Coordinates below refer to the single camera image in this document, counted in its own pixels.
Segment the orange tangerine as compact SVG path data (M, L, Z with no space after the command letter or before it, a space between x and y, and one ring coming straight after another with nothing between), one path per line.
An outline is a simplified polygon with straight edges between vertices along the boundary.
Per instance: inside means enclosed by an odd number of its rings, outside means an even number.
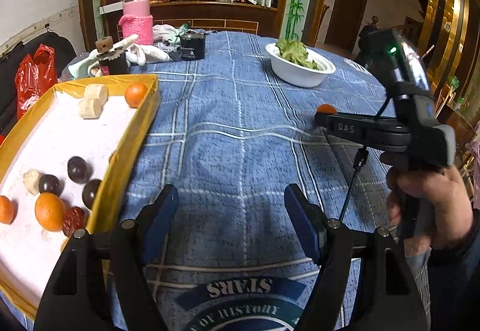
M320 106L317 107L316 112L323 113L323 114L336 114L338 111L335 107L333 107L330 104L321 104Z
M37 222L43 229L49 232L57 232L62 229L66 206L56 194L41 193L37 197L34 212Z

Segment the dark jar with wooden stopper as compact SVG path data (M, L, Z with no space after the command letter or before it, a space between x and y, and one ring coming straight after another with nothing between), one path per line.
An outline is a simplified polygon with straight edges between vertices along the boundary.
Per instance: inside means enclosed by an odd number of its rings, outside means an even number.
M92 72L95 76L121 75L129 73L129 65L125 50L121 47L115 48L111 36L105 36L96 41L98 51L98 67Z

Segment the white cotton gloves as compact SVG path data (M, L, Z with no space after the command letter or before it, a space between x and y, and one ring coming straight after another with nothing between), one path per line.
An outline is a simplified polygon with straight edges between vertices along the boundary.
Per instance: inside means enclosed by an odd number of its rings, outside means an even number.
M153 26L152 45L140 45L135 43L136 34L132 34L126 39L114 43L115 48L123 48L128 61L128 65L145 66L150 63L165 63L181 60L180 40L181 36L188 32L189 27L183 24L180 27L174 27L167 24ZM94 67L98 67L98 51L94 49L74 58L64 67L59 80L61 82L75 79L85 79L95 76L92 72Z

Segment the small white food piece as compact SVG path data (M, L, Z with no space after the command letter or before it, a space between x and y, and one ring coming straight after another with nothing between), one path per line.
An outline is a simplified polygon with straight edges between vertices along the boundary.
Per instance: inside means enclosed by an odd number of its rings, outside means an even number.
M41 173L35 168L31 168L23 174L24 187L28 191L28 193L30 193L31 195L39 194L40 179Z

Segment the green lettuce leaves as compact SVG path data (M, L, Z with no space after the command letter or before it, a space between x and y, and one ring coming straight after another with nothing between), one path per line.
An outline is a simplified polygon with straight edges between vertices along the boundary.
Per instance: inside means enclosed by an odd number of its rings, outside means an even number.
M295 40L280 39L276 43L276 47L279 49L280 57L283 60L311 70L319 70L318 64L308 59L308 51L303 43Z

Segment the red plastic bag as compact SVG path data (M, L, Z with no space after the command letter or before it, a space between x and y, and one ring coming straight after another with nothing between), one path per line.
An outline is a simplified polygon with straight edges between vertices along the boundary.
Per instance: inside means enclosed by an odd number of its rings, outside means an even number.
M42 43L32 56L27 54L24 57L16 72L17 119L22 118L57 82L55 50Z

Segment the yellow cardboard tray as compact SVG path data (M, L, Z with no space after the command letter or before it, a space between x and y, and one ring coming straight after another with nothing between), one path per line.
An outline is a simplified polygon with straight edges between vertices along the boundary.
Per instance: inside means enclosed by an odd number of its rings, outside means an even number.
M125 90L135 82L147 86L135 109ZM85 87L104 84L108 99L98 119L83 119L79 102ZM51 87L16 123L1 144L1 194L16 207L10 225L1 226L1 295L34 319L50 274L66 238L43 229L34 213L36 196L24 187L31 168L55 175L68 207L82 204L81 184L68 177L68 160L83 158L91 176L102 181L88 214L89 233L112 229L117 222L125 188L137 154L160 106L159 79L154 74L125 74L62 82Z

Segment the pink thermos bottle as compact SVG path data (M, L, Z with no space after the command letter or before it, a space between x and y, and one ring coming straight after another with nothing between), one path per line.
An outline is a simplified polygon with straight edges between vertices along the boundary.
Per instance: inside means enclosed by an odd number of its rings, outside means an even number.
M152 45L154 43L153 17L150 0L124 0L123 15L118 25L124 38L136 34L135 43Z

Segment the wooden sideboard cabinet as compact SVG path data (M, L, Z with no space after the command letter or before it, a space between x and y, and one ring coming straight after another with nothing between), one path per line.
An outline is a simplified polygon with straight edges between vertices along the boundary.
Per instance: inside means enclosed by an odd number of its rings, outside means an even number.
M281 14L276 8L249 3L216 1L178 1L156 3L151 6L155 25L193 29L237 31L277 38L281 33Z

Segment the white bowl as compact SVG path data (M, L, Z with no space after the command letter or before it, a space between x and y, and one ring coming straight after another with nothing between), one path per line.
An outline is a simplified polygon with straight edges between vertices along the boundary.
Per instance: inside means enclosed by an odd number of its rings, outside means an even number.
M306 49L307 60L314 61L318 67L317 70L283 59L275 43L267 44L265 51L269 54L272 72L278 78L296 87L317 87L328 75L336 71L335 65L330 60L309 48Z

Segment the beige food chunk in tray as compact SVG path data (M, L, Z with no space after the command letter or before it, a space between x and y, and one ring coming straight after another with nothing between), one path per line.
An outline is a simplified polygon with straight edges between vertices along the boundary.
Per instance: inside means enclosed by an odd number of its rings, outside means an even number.
M86 86L84 90L84 99L96 99L100 105L106 104L108 99L107 86L100 83L92 83Z

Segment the wrinkled red jujube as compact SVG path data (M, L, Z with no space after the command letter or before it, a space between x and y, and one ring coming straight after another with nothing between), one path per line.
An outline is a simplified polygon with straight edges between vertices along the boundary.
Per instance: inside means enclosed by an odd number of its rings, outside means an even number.
M70 207L64 215L62 230L67 238L70 238L78 229L86 226L86 213L81 207Z

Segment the orange tangerine in tray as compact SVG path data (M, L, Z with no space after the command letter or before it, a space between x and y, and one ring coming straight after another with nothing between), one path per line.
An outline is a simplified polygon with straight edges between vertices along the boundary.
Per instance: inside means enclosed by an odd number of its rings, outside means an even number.
M56 194L41 193L37 197L34 212L37 222L43 229L49 232L57 232L62 229L66 206Z

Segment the blue plaid tablecloth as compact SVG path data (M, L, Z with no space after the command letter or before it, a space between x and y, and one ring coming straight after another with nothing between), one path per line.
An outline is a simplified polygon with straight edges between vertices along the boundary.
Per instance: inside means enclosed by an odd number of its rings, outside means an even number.
M174 185L177 209L145 278L170 330L292 330L319 272L284 206L296 184L352 229L387 225L387 167L371 151L353 179L357 145L314 126L321 104L374 114L383 86L352 61L318 87L300 88L271 68L269 39L221 32L201 61L134 66L160 81L161 104L138 154L122 218Z

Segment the black round jar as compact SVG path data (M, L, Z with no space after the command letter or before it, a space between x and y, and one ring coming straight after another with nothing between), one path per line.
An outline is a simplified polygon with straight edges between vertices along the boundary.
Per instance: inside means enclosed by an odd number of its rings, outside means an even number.
M202 33L186 32L181 36L182 61L198 61L205 58L206 36Z

